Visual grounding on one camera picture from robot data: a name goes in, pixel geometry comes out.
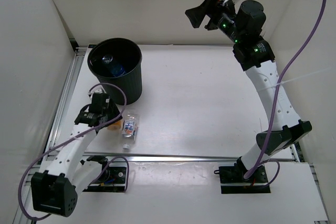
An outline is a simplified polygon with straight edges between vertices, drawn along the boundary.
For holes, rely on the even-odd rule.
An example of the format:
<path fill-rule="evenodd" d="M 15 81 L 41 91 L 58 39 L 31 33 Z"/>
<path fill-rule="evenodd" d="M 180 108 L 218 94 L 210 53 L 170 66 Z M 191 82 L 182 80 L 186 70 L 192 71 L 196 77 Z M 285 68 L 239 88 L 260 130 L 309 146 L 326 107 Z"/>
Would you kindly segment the orange juice bottle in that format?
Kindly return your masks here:
<path fill-rule="evenodd" d="M 110 124 L 107 127 L 107 129 L 110 130 L 110 131 L 119 131 L 119 130 L 121 130 L 122 125 L 123 125 L 123 119 L 118 120 L 117 122 L 115 122 L 113 124 Z"/>

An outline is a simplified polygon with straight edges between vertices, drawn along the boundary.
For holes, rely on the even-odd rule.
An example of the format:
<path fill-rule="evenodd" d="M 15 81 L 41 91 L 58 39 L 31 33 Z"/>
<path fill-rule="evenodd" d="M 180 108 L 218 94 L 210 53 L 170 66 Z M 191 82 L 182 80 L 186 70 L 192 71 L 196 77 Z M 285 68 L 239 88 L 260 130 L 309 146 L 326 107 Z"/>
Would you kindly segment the blue label water bottle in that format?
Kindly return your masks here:
<path fill-rule="evenodd" d="M 120 77 L 126 74 L 124 67 L 119 63 L 113 63 L 112 65 L 107 66 L 109 72 L 113 77 Z"/>

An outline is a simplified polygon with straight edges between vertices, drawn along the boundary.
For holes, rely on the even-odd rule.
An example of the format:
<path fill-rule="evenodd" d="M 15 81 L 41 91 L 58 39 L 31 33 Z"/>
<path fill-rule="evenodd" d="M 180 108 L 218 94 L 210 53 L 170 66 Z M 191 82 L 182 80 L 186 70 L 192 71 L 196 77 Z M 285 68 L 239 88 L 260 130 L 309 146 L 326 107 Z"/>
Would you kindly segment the clear unlabelled plastic bottle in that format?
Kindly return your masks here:
<path fill-rule="evenodd" d="M 102 57 L 101 61 L 102 61 L 102 64 L 104 64 L 105 66 L 112 65 L 113 64 L 113 55 L 106 54 Z"/>

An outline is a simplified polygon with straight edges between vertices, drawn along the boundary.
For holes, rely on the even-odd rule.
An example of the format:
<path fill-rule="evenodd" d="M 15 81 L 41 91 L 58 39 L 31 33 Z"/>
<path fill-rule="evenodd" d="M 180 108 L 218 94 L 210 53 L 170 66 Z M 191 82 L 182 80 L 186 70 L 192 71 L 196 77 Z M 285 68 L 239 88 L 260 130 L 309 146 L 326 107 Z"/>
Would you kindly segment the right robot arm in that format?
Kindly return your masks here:
<path fill-rule="evenodd" d="M 278 83 L 275 55 L 260 34 L 266 21 L 261 3 L 246 0 L 236 10 L 232 0 L 205 0 L 186 10 L 185 15 L 193 28 L 199 28 L 208 16 L 205 29 L 219 29 L 234 43 L 234 56 L 253 83 L 266 112 L 269 129 L 258 133 L 256 144 L 237 160 L 236 177 L 247 182 L 263 162 L 312 131 L 312 125 L 300 118 Z"/>

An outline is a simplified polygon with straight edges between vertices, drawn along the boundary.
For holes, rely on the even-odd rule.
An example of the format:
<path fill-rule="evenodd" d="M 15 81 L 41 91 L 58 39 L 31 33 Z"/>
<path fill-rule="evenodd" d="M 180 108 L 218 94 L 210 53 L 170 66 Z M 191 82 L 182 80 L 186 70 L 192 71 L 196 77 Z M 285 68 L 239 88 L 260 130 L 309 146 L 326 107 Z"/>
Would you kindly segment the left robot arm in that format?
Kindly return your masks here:
<path fill-rule="evenodd" d="M 82 156 L 99 131 L 120 122 L 127 105 L 140 98 L 141 62 L 139 46 L 129 39 L 111 38 L 92 48 L 87 63 L 98 83 L 89 89 L 90 102 L 75 118 L 70 139 L 54 147 L 57 156 L 44 171 L 33 174 L 34 210 L 69 217 L 83 191 L 115 181 L 109 159 Z"/>

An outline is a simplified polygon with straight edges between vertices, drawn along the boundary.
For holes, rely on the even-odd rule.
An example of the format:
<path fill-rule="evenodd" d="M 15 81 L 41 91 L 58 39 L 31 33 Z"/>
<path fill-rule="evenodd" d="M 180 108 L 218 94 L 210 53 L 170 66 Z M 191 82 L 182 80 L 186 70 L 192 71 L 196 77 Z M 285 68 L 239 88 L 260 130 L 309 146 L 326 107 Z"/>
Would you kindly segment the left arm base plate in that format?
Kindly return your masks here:
<path fill-rule="evenodd" d="M 84 192 L 123 193 L 127 182 L 127 164 L 117 163 L 107 168 L 101 178 L 88 186 Z"/>

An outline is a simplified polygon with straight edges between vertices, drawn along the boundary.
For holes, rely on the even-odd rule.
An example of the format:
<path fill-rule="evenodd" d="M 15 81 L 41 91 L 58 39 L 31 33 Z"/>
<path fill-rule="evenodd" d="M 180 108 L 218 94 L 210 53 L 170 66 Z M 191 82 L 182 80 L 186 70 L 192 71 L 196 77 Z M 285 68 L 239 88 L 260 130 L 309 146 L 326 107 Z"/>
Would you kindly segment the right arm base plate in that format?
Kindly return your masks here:
<path fill-rule="evenodd" d="M 219 176 L 222 194 L 269 194 L 270 186 L 264 166 L 260 166 L 249 179 L 244 178 L 238 166 L 220 166 L 214 170 Z"/>

